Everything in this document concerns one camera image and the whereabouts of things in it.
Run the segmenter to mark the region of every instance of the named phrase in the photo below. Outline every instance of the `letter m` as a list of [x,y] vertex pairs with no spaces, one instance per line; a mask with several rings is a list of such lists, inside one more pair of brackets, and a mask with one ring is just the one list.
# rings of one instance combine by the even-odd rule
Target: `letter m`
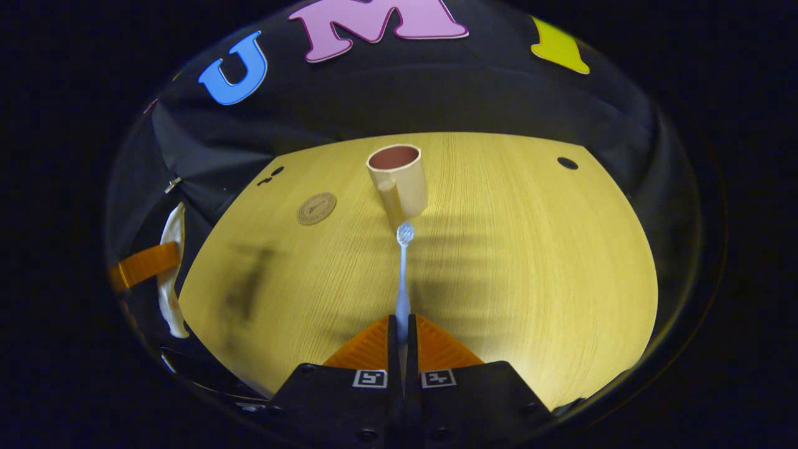
[[468,29],[454,21],[443,0],[321,0],[305,6],[288,17],[300,19],[305,26],[310,51],[308,62],[335,58],[352,48],[351,39],[341,39],[335,25],[352,32],[366,42],[382,39],[393,10],[401,24],[394,34],[402,39],[457,39],[468,36]]

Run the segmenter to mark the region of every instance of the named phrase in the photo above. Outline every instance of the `yellow letter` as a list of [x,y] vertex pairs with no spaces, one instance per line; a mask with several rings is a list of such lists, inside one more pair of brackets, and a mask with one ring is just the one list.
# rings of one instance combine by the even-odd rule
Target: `yellow letter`
[[591,72],[591,68],[579,56],[579,48],[571,36],[538,18],[533,17],[532,20],[535,21],[540,36],[540,43],[530,48],[535,56],[580,74],[587,75]]

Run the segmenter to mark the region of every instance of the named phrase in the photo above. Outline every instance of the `table surface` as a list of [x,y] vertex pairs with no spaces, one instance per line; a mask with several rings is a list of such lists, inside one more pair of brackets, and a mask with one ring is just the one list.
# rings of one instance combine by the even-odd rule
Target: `table surface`
[[[510,362],[550,409],[638,361],[657,311],[654,259],[599,162],[532,137],[415,133],[285,154],[243,190],[180,293],[222,364],[270,395],[298,364],[323,363],[393,313],[399,246],[365,160],[400,143],[422,148],[429,195],[411,220],[412,312],[482,360]],[[336,196],[333,212],[299,224],[299,207],[321,192]]]

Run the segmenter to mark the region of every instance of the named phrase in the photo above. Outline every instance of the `blue letter u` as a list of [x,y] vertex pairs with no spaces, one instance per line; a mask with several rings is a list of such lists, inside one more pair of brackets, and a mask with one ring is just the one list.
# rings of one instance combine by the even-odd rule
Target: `blue letter u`
[[230,84],[222,73],[222,60],[217,59],[211,63],[199,76],[199,82],[205,84],[205,89],[221,105],[234,105],[255,92],[266,77],[266,57],[263,56],[255,39],[260,31],[246,36],[241,42],[230,49],[230,54],[239,54],[247,74],[244,79],[236,84]]

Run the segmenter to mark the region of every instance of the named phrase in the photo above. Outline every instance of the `white toothbrush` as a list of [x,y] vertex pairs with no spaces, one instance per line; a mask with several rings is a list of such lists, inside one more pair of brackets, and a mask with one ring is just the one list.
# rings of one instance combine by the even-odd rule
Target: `white toothbrush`
[[409,221],[402,223],[397,228],[397,242],[401,247],[401,264],[399,265],[399,294],[397,295],[397,339],[399,343],[399,367],[401,369],[402,391],[405,390],[405,373],[407,369],[407,337],[408,321],[410,315],[410,299],[405,286],[405,267],[407,266],[407,247],[416,231]]

